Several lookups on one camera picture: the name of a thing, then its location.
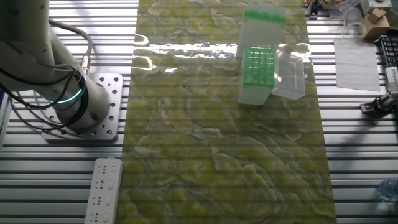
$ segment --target white cloth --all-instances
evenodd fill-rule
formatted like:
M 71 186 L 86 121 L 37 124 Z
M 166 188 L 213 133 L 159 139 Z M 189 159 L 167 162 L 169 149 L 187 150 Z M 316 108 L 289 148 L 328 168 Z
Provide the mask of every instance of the white cloth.
M 374 44 L 335 40 L 337 87 L 380 91 Z

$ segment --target green marble pattern mat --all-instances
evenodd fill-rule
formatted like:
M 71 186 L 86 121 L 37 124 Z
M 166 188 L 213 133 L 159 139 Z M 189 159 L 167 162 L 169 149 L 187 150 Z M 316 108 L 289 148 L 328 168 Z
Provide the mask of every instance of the green marble pattern mat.
M 248 106 L 249 1 L 140 0 L 116 223 L 336 223 L 302 2 L 280 49 L 304 58 L 306 96 Z

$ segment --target green pipette tip rack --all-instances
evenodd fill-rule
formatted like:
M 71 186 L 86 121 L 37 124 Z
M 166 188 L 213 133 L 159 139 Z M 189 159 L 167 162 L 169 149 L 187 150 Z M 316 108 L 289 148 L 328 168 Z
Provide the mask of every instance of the green pipette tip rack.
M 243 55 L 243 87 L 273 88 L 274 49 L 245 47 Z
M 246 10 L 243 15 L 243 21 L 247 21 L 248 19 L 273 22 L 280 24 L 282 27 L 286 24 L 286 17 L 284 15 L 270 15 L 267 12 L 259 12 L 257 10 Z

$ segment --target metal mounting plate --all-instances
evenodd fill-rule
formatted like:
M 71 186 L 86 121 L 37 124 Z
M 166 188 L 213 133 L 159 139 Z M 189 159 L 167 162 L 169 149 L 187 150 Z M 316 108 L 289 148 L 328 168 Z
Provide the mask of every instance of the metal mounting plate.
M 59 130 L 51 131 L 50 134 L 42 132 L 44 139 L 48 141 L 111 141 L 118 133 L 119 112 L 121 106 L 123 77 L 120 74 L 90 74 L 90 77 L 95 82 L 102 84 L 108 91 L 111 98 L 111 104 L 114 106 L 109 107 L 108 115 L 102 122 L 98 123 L 90 129 L 77 133 L 69 128 L 62 128 Z M 48 117 L 54 117 L 54 121 L 58 121 L 57 115 L 53 108 L 46 110 Z M 51 128 L 49 125 L 44 124 L 44 128 Z

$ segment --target screw hole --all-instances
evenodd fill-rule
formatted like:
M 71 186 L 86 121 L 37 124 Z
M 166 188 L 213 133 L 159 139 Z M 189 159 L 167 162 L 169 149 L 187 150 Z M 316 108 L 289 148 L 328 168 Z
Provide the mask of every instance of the screw hole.
M 98 115 L 94 112 L 90 112 L 90 116 L 94 121 L 100 121 L 100 118 L 98 117 Z

